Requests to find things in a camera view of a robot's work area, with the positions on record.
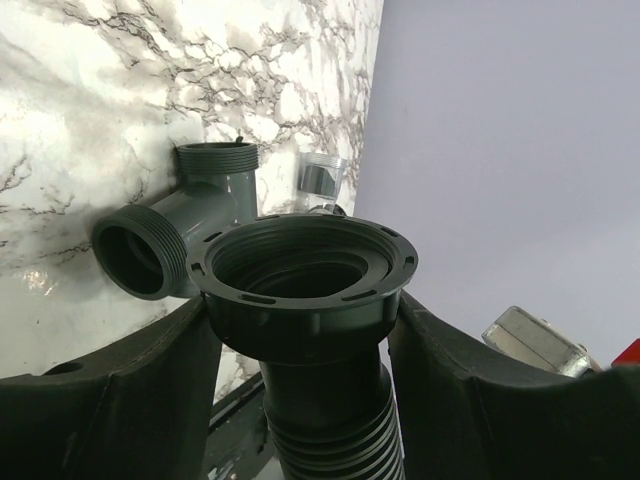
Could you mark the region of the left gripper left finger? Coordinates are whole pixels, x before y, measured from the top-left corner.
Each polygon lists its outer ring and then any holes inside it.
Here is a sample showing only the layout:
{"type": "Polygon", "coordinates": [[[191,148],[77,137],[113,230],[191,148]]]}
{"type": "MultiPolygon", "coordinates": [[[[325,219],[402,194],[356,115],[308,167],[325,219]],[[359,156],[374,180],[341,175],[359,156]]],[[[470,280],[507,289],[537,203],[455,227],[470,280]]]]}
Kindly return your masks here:
{"type": "Polygon", "coordinates": [[[220,353],[195,297],[43,375],[3,379],[2,478],[198,478],[220,353]]]}

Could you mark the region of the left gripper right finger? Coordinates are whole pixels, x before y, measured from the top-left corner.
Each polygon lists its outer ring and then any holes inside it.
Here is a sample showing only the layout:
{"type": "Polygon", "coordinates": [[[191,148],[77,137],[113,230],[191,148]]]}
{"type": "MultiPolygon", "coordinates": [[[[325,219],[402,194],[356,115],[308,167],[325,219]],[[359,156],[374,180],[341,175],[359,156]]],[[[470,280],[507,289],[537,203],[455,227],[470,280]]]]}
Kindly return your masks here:
{"type": "Polygon", "coordinates": [[[574,379],[502,355],[403,294],[389,337],[410,479],[635,479],[639,369],[574,379]]]}

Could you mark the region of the grey tee pipe fitting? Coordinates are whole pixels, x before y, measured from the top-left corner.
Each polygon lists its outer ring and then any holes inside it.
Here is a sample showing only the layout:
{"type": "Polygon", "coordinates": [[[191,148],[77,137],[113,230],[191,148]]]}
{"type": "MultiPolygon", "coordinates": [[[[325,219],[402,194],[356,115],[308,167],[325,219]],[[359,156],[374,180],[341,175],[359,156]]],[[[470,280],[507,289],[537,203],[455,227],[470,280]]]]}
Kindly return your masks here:
{"type": "Polygon", "coordinates": [[[107,276],[148,301],[196,294],[189,251],[209,234],[258,216],[259,149],[237,138],[175,148],[177,186],[150,205],[131,204],[93,227],[91,244],[107,276]]]}

